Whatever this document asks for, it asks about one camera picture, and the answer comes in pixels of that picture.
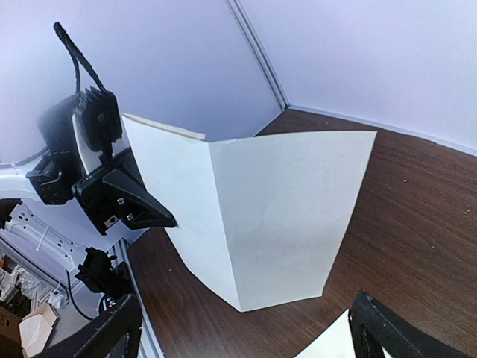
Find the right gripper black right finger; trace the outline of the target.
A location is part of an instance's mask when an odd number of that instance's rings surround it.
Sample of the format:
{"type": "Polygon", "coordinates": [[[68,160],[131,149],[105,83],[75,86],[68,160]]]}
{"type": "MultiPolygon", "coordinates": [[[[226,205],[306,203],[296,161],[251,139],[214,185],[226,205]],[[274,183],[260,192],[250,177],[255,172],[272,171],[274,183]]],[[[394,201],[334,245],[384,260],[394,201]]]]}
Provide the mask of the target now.
{"type": "Polygon", "coordinates": [[[357,293],[348,313],[357,357],[467,357],[424,333],[365,291],[357,293]]]}

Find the cream paper envelope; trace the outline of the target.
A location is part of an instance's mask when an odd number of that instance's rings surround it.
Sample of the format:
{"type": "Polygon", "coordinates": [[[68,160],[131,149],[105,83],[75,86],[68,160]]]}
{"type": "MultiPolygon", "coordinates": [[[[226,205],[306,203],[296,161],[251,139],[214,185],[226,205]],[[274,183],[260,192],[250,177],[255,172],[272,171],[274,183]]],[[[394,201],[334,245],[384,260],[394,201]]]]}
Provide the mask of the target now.
{"type": "Polygon", "coordinates": [[[351,314],[351,309],[343,311],[322,334],[302,349],[296,357],[369,357],[369,355],[360,353],[355,349],[351,328],[351,314]]]}

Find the white letter paper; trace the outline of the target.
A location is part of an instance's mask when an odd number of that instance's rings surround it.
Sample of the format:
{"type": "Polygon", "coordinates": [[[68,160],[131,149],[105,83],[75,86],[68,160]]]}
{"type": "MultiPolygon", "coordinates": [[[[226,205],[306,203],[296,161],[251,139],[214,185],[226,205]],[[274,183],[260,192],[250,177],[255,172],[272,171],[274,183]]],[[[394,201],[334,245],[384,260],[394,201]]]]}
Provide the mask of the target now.
{"type": "Polygon", "coordinates": [[[240,312],[322,295],[350,223],[373,131],[207,142],[125,114],[146,190],[174,216],[187,269],[240,312]]]}

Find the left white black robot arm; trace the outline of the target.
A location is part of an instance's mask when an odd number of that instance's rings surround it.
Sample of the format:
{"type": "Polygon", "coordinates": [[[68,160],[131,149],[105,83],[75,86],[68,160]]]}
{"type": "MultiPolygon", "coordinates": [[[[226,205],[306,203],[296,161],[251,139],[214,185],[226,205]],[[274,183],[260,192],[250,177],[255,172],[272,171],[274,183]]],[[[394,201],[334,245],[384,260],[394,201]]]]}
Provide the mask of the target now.
{"type": "Polygon", "coordinates": [[[147,191],[131,149],[113,151],[123,134],[116,97],[105,89],[79,92],[53,106],[39,129],[46,150],[1,167],[2,230],[29,241],[91,292],[113,300],[133,294],[126,263],[114,265],[107,251],[62,235],[27,205],[76,200],[101,235],[119,222],[131,230],[176,225],[147,191]]]}

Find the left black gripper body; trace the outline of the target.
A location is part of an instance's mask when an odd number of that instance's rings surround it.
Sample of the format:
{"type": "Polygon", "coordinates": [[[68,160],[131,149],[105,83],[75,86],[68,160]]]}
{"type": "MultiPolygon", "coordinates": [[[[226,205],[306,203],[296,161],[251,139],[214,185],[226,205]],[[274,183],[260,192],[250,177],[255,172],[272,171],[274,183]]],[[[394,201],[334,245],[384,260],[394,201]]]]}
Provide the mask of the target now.
{"type": "Polygon", "coordinates": [[[113,169],[124,172],[135,183],[144,188],[144,183],[139,173],[133,156],[116,156],[107,165],[100,165],[92,173],[85,174],[79,181],[73,184],[72,194],[85,212],[88,219],[105,236],[107,230],[119,221],[119,215],[108,197],[103,185],[103,177],[113,169]]]}

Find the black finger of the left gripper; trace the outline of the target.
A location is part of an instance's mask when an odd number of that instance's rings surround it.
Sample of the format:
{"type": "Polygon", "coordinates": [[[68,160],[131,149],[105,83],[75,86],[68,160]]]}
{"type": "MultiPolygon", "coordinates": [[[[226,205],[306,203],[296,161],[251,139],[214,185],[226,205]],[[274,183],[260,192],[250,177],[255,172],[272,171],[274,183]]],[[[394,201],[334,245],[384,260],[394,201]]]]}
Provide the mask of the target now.
{"type": "Polygon", "coordinates": [[[126,172],[112,170],[103,176],[102,185],[114,213],[131,230],[176,227],[173,214],[126,172]]]}

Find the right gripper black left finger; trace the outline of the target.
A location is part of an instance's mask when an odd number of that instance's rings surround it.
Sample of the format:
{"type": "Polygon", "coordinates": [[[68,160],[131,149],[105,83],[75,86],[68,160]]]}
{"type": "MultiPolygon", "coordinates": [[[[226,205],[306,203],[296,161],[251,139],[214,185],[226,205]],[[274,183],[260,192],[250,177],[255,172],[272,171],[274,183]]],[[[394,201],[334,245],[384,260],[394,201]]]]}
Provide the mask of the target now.
{"type": "Polygon", "coordinates": [[[142,310],[135,295],[125,295],[63,341],[44,349],[41,357],[137,357],[142,310]]]}

